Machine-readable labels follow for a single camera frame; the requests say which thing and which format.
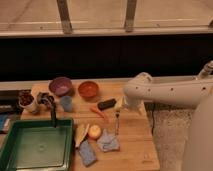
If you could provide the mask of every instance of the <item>purple bowl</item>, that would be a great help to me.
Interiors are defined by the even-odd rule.
[[[72,82],[67,77],[57,77],[49,84],[49,90],[56,96],[64,96],[73,89]]]

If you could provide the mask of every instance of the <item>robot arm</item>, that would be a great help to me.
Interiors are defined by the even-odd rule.
[[[141,100],[196,108],[186,142],[182,171],[213,170],[213,61],[196,77],[157,81],[141,73],[124,86],[124,101],[137,108]]]

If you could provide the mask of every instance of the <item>cloth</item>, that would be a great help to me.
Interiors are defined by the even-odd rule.
[[[81,143],[79,147],[79,154],[81,156],[83,164],[86,167],[90,166],[97,160],[95,152],[93,151],[87,140]]]
[[[98,139],[97,144],[103,152],[119,150],[120,146],[115,134],[108,134],[104,129],[101,137]]]
[[[8,118],[8,115],[0,115],[0,130],[4,129],[4,124]]]

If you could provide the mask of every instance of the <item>orange carrot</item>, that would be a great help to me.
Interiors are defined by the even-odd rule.
[[[97,113],[100,117],[104,118],[105,122],[109,122],[109,118],[107,117],[107,115],[106,115],[104,112],[100,111],[100,110],[98,109],[98,107],[96,107],[96,106],[91,106],[91,107],[90,107],[90,110],[91,110],[92,112],[94,112],[94,113]]]

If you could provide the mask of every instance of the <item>green plastic tray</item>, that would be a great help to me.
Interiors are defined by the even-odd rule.
[[[73,140],[73,120],[16,121],[0,153],[0,171],[68,171]]]

